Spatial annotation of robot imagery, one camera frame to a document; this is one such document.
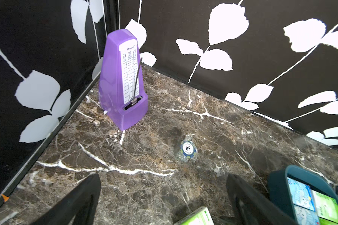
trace black wallpaper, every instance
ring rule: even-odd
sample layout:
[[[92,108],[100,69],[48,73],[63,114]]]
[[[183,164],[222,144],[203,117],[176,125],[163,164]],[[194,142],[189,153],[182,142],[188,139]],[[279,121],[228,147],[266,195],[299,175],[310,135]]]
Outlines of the black wallpaper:
[[[154,68],[188,83],[200,56],[182,54],[176,40],[198,43],[198,47],[205,51],[209,46],[208,22],[212,9],[221,3],[238,4],[239,0],[145,0],[141,7],[140,2],[120,0],[120,27],[125,28],[131,19],[137,22],[140,11],[140,24],[147,31],[140,52],[150,52],[155,56]],[[232,70],[208,70],[198,65],[189,84],[221,99],[233,92],[244,100],[252,87],[270,83],[307,55],[312,47],[304,52],[292,50],[289,37],[284,35],[284,27],[313,18],[326,25],[327,34],[338,24],[338,1],[243,0],[240,6],[245,8],[248,29],[239,37],[211,45],[208,49],[228,53]],[[223,22],[221,29],[228,29],[235,23],[235,20]],[[307,35],[306,29],[298,32],[300,36]],[[319,44],[303,61],[270,85],[274,88],[269,97],[255,102],[258,108],[253,112],[284,122],[327,105],[330,101],[298,108],[304,99],[320,92],[334,91],[338,97],[338,49]],[[324,132],[338,127],[336,114],[317,110],[288,123],[290,128],[304,135],[314,131],[314,136],[324,138],[326,134],[326,137],[338,140],[338,137]],[[333,144],[332,140],[320,141]]]
[[[55,100],[69,89],[70,103],[64,113],[91,83],[99,62],[98,50],[102,57],[106,40],[104,16],[94,23],[89,8],[81,15],[86,20],[86,43],[78,39],[71,4],[70,0],[0,0],[2,54],[26,81],[33,70],[54,78],[60,86]],[[26,107],[18,101],[15,93],[21,82],[23,78],[0,55],[0,192],[42,142],[20,142],[23,130],[32,121],[50,115],[48,110]]]

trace blue poker chip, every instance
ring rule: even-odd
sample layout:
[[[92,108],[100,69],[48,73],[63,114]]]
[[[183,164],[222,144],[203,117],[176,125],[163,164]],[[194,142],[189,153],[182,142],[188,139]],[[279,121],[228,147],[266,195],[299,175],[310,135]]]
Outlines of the blue poker chip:
[[[193,156],[196,154],[196,146],[193,142],[189,141],[182,141],[180,144],[180,151],[185,155],[187,158],[193,158]]]

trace metronome scale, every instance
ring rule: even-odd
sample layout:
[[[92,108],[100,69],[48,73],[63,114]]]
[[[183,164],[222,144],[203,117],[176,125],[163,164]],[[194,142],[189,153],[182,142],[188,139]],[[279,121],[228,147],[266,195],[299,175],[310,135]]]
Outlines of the metronome scale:
[[[148,111],[140,63],[134,35],[126,29],[108,35],[99,80],[99,101],[120,130],[139,122]]]

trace green box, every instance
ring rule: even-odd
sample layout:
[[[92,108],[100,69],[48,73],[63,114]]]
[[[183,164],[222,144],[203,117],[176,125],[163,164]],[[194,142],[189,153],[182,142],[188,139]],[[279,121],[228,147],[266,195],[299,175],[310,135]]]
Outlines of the green box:
[[[338,223],[338,204],[334,198],[313,191],[313,198],[318,217]]]
[[[326,220],[326,219],[323,219],[323,218],[319,219],[319,223],[320,223],[320,225],[338,225],[338,223],[334,223],[332,221],[329,221],[329,220]]]
[[[207,207],[202,206],[174,225],[214,225]]]

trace white stem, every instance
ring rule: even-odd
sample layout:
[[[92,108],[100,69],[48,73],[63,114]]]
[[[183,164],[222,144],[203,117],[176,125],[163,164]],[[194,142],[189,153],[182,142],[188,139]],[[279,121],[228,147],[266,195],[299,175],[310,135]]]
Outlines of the white stem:
[[[139,15],[138,15],[138,23],[139,23],[139,20],[140,20],[140,14],[142,12],[142,0],[140,0],[139,2]]]
[[[120,0],[118,0],[118,24],[119,24],[119,29],[120,29]]]
[[[105,21],[105,11],[104,11],[104,8],[103,8],[103,14],[104,14],[105,37],[108,38],[108,33],[107,33],[107,30],[106,30],[106,21]]]
[[[22,79],[26,79],[16,67],[9,61],[9,59],[4,55],[4,53],[0,49],[0,56],[9,64],[9,66],[17,73]]]
[[[318,110],[320,110],[321,108],[323,108],[324,106],[322,106],[322,107],[320,107],[320,108],[318,108],[318,109],[316,109],[316,110],[312,110],[312,111],[310,111],[310,112],[307,112],[306,114],[303,114],[303,115],[301,115],[301,116],[297,116],[297,117],[295,117],[295,118],[293,118],[293,119],[290,119],[290,120],[287,120],[287,121],[285,121],[285,123],[288,123],[288,122],[290,122],[290,121],[292,121],[292,120],[295,120],[295,119],[298,119],[298,118],[301,118],[301,117],[303,117],[303,116],[305,116],[305,115],[308,115],[308,114],[311,114],[311,113],[314,113],[315,111],[318,111]]]
[[[97,42],[98,59],[100,60],[99,45],[98,45],[98,36],[97,36],[97,30],[95,28],[95,22],[94,22],[94,20],[93,20],[93,26],[94,26],[94,32],[95,32],[95,41]]]
[[[327,34],[332,33],[336,28],[338,27],[338,23],[330,30],[328,31]],[[293,69],[296,65],[298,65],[301,61],[303,61],[307,56],[309,56],[317,47],[318,45],[314,46],[305,56],[303,56],[303,58],[301,58],[298,62],[296,62],[293,66],[291,66],[289,69],[287,69],[285,72],[283,72],[281,75],[277,76],[274,80],[272,80],[271,82],[268,83],[268,85],[270,85],[271,83],[273,83],[275,80],[277,80],[278,78],[280,78],[281,76],[283,76],[284,74],[286,74],[287,72],[289,72],[291,69]]]
[[[208,51],[209,47],[210,47],[210,46],[208,46],[208,48],[205,50],[205,52],[203,53],[203,55]],[[201,58],[203,57],[203,55],[199,58],[198,62],[196,63],[196,65],[195,65],[195,67],[194,67],[194,70],[193,70],[192,74],[190,75],[190,78],[189,78],[188,83],[190,83],[190,80],[191,80],[191,78],[192,78],[192,76],[193,76],[193,74],[194,74],[194,72],[195,72],[195,70],[196,70],[196,67],[198,66],[199,62],[201,61]]]
[[[287,72],[289,72],[291,69],[293,69],[296,65],[298,65],[301,61],[303,61],[307,56],[309,56],[315,49],[316,47],[318,47],[319,44],[317,44],[316,46],[314,46],[305,56],[303,56],[303,58],[301,58],[298,62],[296,62],[293,66],[291,66],[289,69],[287,69],[285,72],[281,73],[279,76],[277,76],[274,80],[272,80],[271,82],[268,83],[268,85],[270,85],[271,83],[273,83],[274,81],[276,81],[278,78],[280,78],[281,76],[283,76],[284,74],[286,74]]]

